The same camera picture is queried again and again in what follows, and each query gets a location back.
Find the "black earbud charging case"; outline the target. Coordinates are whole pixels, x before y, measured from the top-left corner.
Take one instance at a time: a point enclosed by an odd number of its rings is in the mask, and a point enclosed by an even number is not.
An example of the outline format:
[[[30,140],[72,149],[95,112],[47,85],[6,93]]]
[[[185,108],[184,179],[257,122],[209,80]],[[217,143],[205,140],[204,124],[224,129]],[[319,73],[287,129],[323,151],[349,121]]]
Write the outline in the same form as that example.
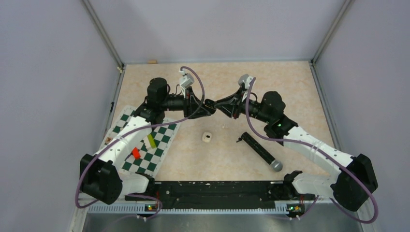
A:
[[[213,101],[211,99],[205,99],[204,106],[207,109],[207,111],[209,111],[211,114],[214,114],[217,110],[215,108],[215,101]]]

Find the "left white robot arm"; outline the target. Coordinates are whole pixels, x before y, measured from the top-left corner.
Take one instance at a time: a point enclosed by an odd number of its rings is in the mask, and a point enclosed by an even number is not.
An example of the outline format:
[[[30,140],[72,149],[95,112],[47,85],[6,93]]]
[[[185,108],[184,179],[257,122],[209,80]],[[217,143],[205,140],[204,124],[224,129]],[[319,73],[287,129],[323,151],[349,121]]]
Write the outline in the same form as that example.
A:
[[[194,78],[184,74],[179,80],[181,94],[171,94],[164,78],[153,78],[147,87],[143,103],[130,117],[125,127],[95,155],[85,154],[80,160],[80,178],[76,188],[75,203],[80,207],[79,193],[85,193],[96,201],[114,203],[120,196],[137,193],[149,200],[155,194],[155,187],[147,174],[120,174],[123,161],[131,155],[136,146],[156,127],[166,126],[166,111],[183,111],[183,120],[193,118],[205,109],[204,97],[198,99],[191,85]]]

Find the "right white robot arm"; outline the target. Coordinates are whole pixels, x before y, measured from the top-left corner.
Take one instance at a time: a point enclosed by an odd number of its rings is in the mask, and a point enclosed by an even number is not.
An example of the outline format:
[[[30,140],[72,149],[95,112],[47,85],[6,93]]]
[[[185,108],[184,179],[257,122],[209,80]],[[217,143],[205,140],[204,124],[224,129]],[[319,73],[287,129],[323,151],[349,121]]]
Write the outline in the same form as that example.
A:
[[[299,152],[328,173],[322,176],[294,171],[286,175],[289,183],[283,186],[283,192],[287,198],[297,199],[301,194],[319,195],[354,212],[367,200],[377,204],[373,192],[378,183],[367,156],[344,153],[310,135],[284,114],[285,103],[276,91],[265,93],[261,102],[247,97],[248,91],[241,87],[236,93],[216,101],[214,107],[234,119],[245,114],[248,119],[266,123],[264,132],[268,140]]]

